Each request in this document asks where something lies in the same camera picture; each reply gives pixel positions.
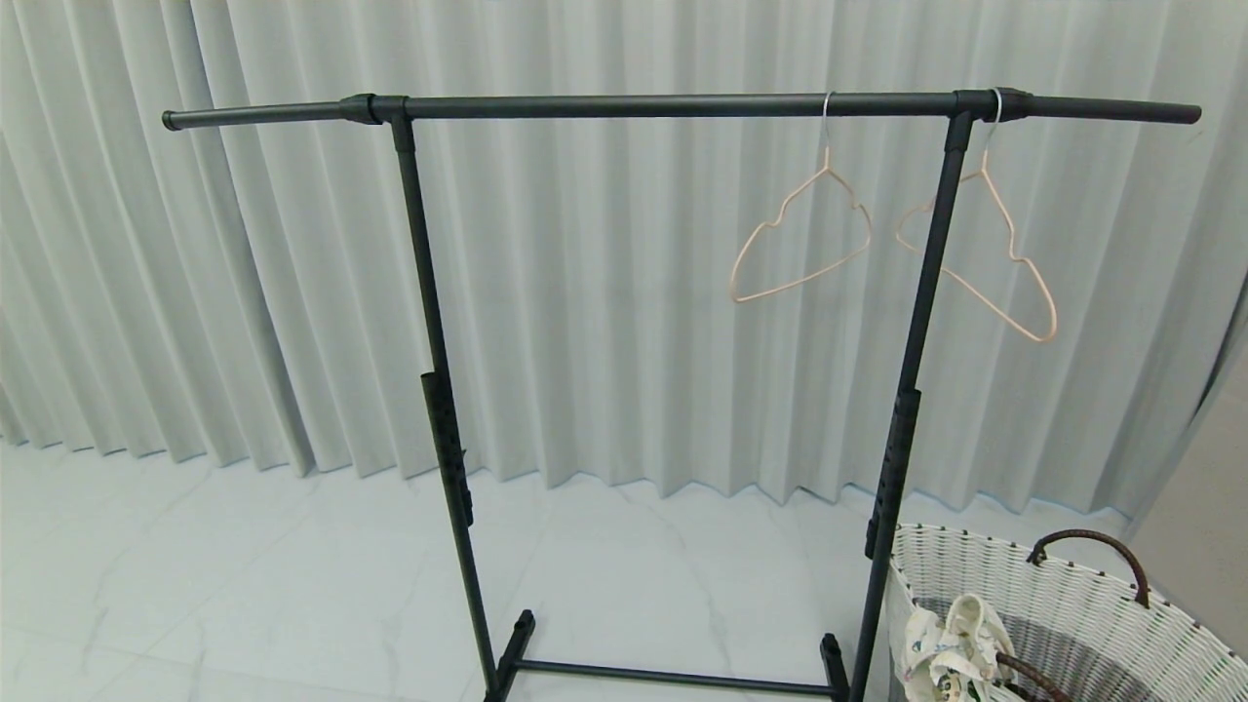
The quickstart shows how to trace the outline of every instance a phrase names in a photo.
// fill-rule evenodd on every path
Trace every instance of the woven basket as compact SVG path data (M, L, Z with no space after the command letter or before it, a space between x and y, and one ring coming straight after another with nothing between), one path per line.
M1070 537L1119 550L1138 585L1048 561L1045 547ZM1149 600L1138 561L1106 535L1057 532L1027 548L960 530L899 525L886 598L894 661L901 660L906 621L917 607L943 617L966 593L997 610L1018 658L1071 700L1248 702L1248 663L1178 607ZM1048 698L1027 680L1020 687L1017 696L1000 690L993 700ZM905 700L899 685L890 700Z

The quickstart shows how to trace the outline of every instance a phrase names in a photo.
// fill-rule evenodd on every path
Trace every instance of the curtain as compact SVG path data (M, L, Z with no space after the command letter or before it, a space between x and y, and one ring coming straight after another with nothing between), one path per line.
M1172 467L1248 276L1248 5L26 1L4 5L0 431L361 476L434 465L388 131L166 132L166 109L409 95L942 91L1197 102L1196 126L1025 120L993 176L1055 292L1035 345L943 277L910 485L1127 513ZM936 186L938 119L835 119L871 249L726 294L820 165L817 119L418 122L470 467L776 500L874 488ZM968 154L977 162L986 129ZM758 290L865 235L819 185ZM921 241L926 219L906 236ZM973 181L946 264L1032 329Z

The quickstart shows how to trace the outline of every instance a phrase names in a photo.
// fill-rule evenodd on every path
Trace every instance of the white cloth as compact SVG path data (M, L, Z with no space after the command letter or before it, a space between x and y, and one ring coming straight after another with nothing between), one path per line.
M919 608L906 622L902 685L910 702L987 702L992 681L1012 673L997 653L1013 656L1013 643L992 605L977 595L953 601L943 622Z

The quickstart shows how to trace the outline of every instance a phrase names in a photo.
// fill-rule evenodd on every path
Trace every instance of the black garment rack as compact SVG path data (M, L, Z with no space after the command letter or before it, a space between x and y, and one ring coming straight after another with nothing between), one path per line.
M480 597L480 582L473 561L472 495L464 472L464 451L459 442L459 425L456 418L454 396L451 390L451 371L447 345L442 330L442 312L438 290L433 279L433 256L429 251L429 232L421 199L421 179L416 162L416 137L413 120L493 120L493 119L624 119L624 117L817 117L825 116L932 116L948 120L945 136L945 160L936 202L927 235L919 291L910 320L901 376L894 402L892 422L880 470L875 510L867 523L866 556L871 558L871 576L867 583L866 603L862 610L862 627L859 635L857 655L854 665L852 687L846 677L841 650L836 637L824 635L820 657L827 676L827 685L802 685L745 680L665 671L646 671L622 667L585 666L538 661L524 657L524 648L533 636L533 612L524 610L503 656L495 662L485 622L485 608ZM1201 107L1169 102L1142 102L1129 100L1091 100L1083 97L1041 97L1021 90L1001 87L995 90L955 90L952 92L822 92L789 95L594 95L594 96L543 96L543 97L407 97L401 95L352 95L333 102L303 102L295 105L265 105L255 107L226 107L217 110L166 111L162 115L170 130L256 125L271 122L303 122L347 120L366 125L391 126L394 150L398 152L399 175L407 202L408 224L412 230L412 247L419 277L424 324L433 352L433 371L421 376L424 401L429 412L434 447L446 492L451 530L454 535L459 570L468 597L468 612L477 638L482 675L485 678L485 702L503 702L510 691L515 673L520 671L580 675L631 681L674 685L695 685L756 692L795 693L829 697L841 702L862 702L866 695L871 651L884 605L889 558L901 511L902 488L910 463L910 450L919 418L920 391L919 365L931 321L936 282L940 277L945 242L953 215L962 174L962 159L976 120L1008 121L1023 117L1101 119L1132 122L1194 124L1201 119Z

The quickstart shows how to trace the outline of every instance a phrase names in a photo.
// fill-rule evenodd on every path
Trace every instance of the pink hanger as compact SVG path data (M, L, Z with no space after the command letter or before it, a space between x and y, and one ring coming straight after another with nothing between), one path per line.
M962 287L970 290L971 295L978 297L981 302L987 305L990 310L992 310L998 317L1005 320L1006 324L1016 329L1020 334L1022 334L1023 336L1037 344L1045 344L1047 341L1052 341L1052 339L1057 336L1057 305L1053 302L1053 295L1048 291L1048 285L1045 282L1045 277L1040 275L1040 269L1036 267L1036 264L1026 256L1018 256L1015 254L1016 231L1015 231L1013 217L1010 216L1010 210L1007 210L1005 202L1001 201L1001 194L997 192L997 186L996 184L992 182L992 176L988 174L988 144L992 141L992 134L997 130L997 125L1001 122L1001 92L995 87L992 89L992 91L997 94L997 116L996 120L993 120L992 122L992 129L988 130L988 139L983 142L983 156L980 159L980 170L962 176L958 182L966 182L968 180L975 180L978 177L983 179L983 184L988 186L988 194L992 195L992 201L996 202L997 210L1001 212L1001 216L1006 221L1006 227L1010 230L1010 247L1007 250L1010 260L1013 261L1015 264L1023 264L1027 266L1028 270L1031 270L1032 277L1036 279L1036 284L1040 285L1040 291L1045 296L1045 302L1048 304L1048 334L1046 334L1045 336L1037 336L1036 334L1027 331L1026 327L1015 321L1015 319L1007 315L1001 307L993 305L992 301L987 299L987 296L980 292L973 285L967 282L966 279L948 270L945 266L941 266L941 272L947 274L951 279L962 284ZM901 242L901 245L905 246L906 249L914 251L915 254L921 255L922 251L920 251L919 247L911 245L910 242L907 242L905 239L901 237L901 229L906 225L906 220L909 220L911 215L915 215L917 212L930 212L932 211L935 204L936 199L934 197L926 205L920 205L919 207L915 207L909 212L906 212L905 215L902 215L901 221L897 222L897 231L895 234L897 241Z
M775 295L776 292L780 292L780 291L784 291L784 290L789 290L790 287L796 287L796 286L799 286L799 285L801 285L804 282L811 281L811 280L814 280L814 279L816 279L816 277L819 277L819 276L821 276L821 275L824 275L826 272L830 272L830 271L837 269L841 264L845 264L846 261L849 261L850 259L857 256L862 251L866 251L866 247L871 245L871 236L874 234L872 229L871 229L871 214L866 211L866 207L862 206L861 202L859 202L857 195L854 194L854 189L850 186L850 184L846 182L845 179L841 177L840 174L837 174L836 171L832 170L832 139L831 139L831 132L827 130L827 101L831 100L831 97L832 97L831 92L829 92L827 96L824 97L824 137L825 137L825 145L824 145L824 167L821 167L817 171L815 171L815 175L812 175L809 179L806 179L806 182L799 185L797 190L794 190L792 192L790 192L784 199L784 201L780 202L780 214L776 215L775 221L763 222L759 226L754 227L754 231L750 234L750 237L745 240L745 246L741 246L741 252L736 255L736 262L733 264L733 274L728 279L728 294L733 297L734 302L749 302L750 300L758 300L759 297L766 297L768 295ZM773 287L770 290L764 290L763 292L753 292L753 294L745 295L745 296L738 295L738 292L736 292L736 276L738 276L738 272L739 272L739 270L741 267L741 261L745 260L745 254L750 250L750 246L754 245L754 240L756 240L759 237L759 235L763 234L763 230L779 227L780 222L784 221L785 211L789 209L789 205L794 201L794 199L796 199L799 195L801 195L802 192L805 192L806 189L809 189L811 185L814 185L815 181L819 180L822 176L831 177L832 180L835 180L836 182L839 182L841 185L841 187L844 187L850 194L850 209L851 210L857 210L857 211L862 212L862 219L866 220L866 241L864 241L862 245L859 246L857 249L855 249L849 256L845 256L840 261L836 261L835 264L832 264L830 266L826 266L824 269L820 269L820 270L817 270L817 271L815 271L815 272L812 272L810 275L802 276L802 277L800 277L800 279L797 279L795 281L786 282L784 285Z

